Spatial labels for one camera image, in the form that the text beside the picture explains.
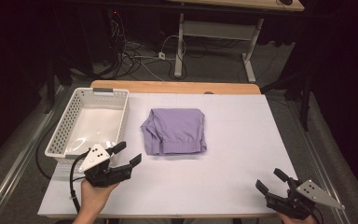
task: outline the human hand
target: human hand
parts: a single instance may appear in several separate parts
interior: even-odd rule
[[[96,188],[88,180],[83,180],[81,182],[81,208],[74,223],[93,223],[106,205],[110,193],[117,186],[118,183],[107,188]]]
[[[282,213],[278,213],[284,224],[316,224],[316,220],[312,216],[306,217],[304,220],[292,219]]]

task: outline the wooden desk top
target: wooden desk top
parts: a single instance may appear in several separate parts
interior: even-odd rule
[[[172,2],[193,3],[193,4],[207,4],[225,7],[251,7],[258,9],[271,10],[287,10],[287,11],[304,11],[304,7],[298,0],[293,0],[290,6],[281,5],[279,0],[170,0]]]
[[[125,89],[130,92],[154,93],[203,94],[206,91],[211,91],[215,94],[260,94],[260,89],[255,84],[239,83],[96,80],[91,83],[91,87]]]

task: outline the background table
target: background table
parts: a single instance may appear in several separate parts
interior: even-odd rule
[[[265,217],[274,216],[255,188],[262,180],[271,192],[285,196],[287,186],[272,172],[296,178],[264,95],[247,84],[96,81],[91,87],[130,90],[127,148],[113,160],[126,163],[138,153],[143,161],[131,180],[114,190],[101,217]],[[192,93],[138,93],[139,91]],[[228,94],[216,94],[227,89]],[[203,154],[147,156],[140,126],[151,108],[196,107],[205,114],[208,151]],[[74,217],[69,197],[69,164],[58,164],[38,214]],[[75,188],[80,196],[79,182]]]

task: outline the laundry basket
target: laundry basket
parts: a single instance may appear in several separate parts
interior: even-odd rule
[[[109,148],[122,141],[128,97],[127,90],[77,88],[48,143],[46,156],[73,162],[95,144]]]

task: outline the purple folded cloth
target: purple folded cloth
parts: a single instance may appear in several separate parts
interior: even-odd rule
[[[204,114],[198,109],[152,109],[141,128],[147,155],[206,151]]]

